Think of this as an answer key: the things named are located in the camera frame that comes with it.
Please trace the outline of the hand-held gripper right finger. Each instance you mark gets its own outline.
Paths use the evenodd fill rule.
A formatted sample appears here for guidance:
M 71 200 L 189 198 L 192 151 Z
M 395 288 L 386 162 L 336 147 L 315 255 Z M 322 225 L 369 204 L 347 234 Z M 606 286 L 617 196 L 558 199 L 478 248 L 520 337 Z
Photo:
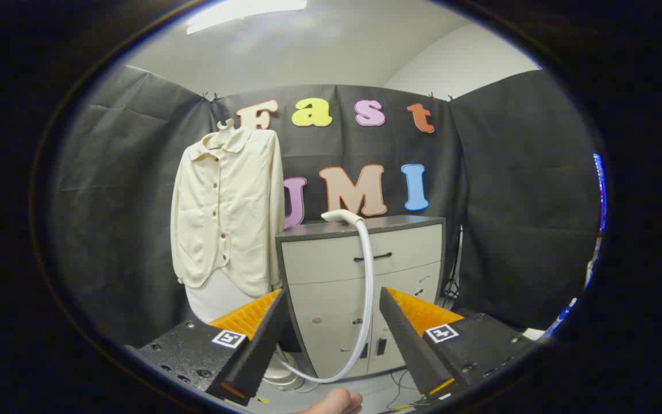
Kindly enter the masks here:
M 491 382 L 536 345 L 522 332 L 483 312 L 460 313 L 384 286 L 384 317 L 418 391 L 456 396 Z

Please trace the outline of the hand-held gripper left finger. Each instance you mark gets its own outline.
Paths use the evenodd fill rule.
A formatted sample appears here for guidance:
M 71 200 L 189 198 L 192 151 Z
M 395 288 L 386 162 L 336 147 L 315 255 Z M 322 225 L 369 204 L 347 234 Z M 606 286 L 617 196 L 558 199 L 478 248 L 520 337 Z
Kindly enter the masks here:
M 257 394 L 288 312 L 287 294 L 276 289 L 213 323 L 185 321 L 126 350 L 184 388 L 245 407 Z

